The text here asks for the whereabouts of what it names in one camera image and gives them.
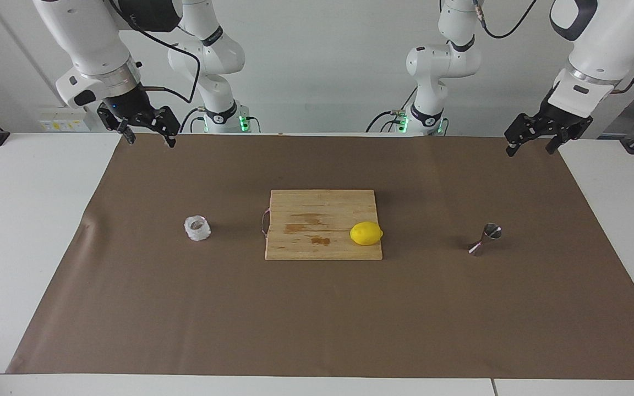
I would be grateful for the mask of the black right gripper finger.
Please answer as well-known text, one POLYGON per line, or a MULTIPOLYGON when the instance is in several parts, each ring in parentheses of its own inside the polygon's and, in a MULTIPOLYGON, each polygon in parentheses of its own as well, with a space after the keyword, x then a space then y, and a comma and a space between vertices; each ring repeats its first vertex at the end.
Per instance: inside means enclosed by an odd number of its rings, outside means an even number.
POLYGON ((179 121, 169 106, 161 106, 153 111, 149 129, 161 135, 169 148, 174 148, 179 133, 179 121))
POLYGON ((125 138, 129 145, 135 143, 136 136, 128 126, 128 120, 126 118, 118 120, 107 107, 99 107, 99 119, 106 130, 119 133, 125 138))

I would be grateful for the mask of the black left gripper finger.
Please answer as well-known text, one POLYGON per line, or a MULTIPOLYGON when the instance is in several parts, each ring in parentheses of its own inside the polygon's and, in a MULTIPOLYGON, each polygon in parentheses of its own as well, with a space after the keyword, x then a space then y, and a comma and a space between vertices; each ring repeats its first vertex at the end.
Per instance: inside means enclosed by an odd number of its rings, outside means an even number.
POLYGON ((533 116, 526 114, 516 116, 504 133, 508 144, 506 148, 508 156, 514 156, 523 144, 539 137, 539 132, 535 128, 537 121, 533 116))
POLYGON ((554 137, 551 138, 546 145, 546 152, 549 155, 553 155, 563 144, 570 140, 578 140, 586 132, 591 123, 592 120, 582 120, 579 123, 569 126, 553 123, 551 130, 554 132, 554 137))

